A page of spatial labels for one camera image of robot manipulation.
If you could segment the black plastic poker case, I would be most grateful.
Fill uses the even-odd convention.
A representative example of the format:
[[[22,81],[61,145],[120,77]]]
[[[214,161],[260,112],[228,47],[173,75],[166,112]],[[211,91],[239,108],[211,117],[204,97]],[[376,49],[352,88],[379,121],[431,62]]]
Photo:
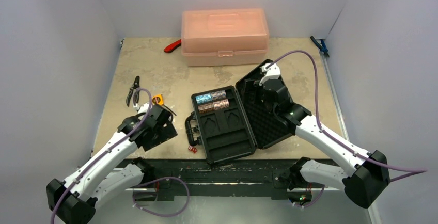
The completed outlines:
[[[234,86],[226,86],[191,95],[194,111],[186,119],[187,138],[190,145],[204,147],[206,161],[210,165],[246,157],[257,149],[267,149],[291,136],[287,129],[270,117],[263,107],[250,103],[250,95],[244,91],[246,80],[261,80],[260,67],[272,63],[266,59],[250,71]],[[225,90],[228,108],[200,114],[195,97]]]

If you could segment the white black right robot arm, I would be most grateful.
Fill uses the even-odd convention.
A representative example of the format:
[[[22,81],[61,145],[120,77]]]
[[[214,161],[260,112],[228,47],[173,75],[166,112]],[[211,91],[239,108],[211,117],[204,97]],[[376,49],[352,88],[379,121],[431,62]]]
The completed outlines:
[[[367,209],[389,185],[383,153],[378,150],[370,153],[323,126],[311,111],[292,100],[281,79],[264,83],[246,80],[244,91],[251,96],[250,103],[263,107],[288,133],[311,143],[335,162],[332,166],[300,158],[289,169],[290,189],[322,184],[343,190],[353,203]]]

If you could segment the blue poker chip stack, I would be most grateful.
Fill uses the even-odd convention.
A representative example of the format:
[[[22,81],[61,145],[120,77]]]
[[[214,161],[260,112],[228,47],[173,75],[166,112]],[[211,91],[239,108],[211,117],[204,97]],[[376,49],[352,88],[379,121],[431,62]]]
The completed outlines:
[[[197,95],[195,97],[195,100],[196,100],[197,104],[204,104],[204,103],[208,103],[208,102],[212,101],[212,96],[209,93]]]

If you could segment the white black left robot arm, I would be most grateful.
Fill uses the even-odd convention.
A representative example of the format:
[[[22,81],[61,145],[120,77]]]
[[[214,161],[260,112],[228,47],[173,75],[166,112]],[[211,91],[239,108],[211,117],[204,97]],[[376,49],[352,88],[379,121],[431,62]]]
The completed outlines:
[[[133,159],[120,172],[110,175],[126,157],[139,148],[148,151],[177,136],[174,114],[160,106],[144,104],[137,115],[125,118],[105,146],[64,180],[46,186],[50,222],[89,223],[106,201],[117,193],[157,181],[155,168],[144,158]]]

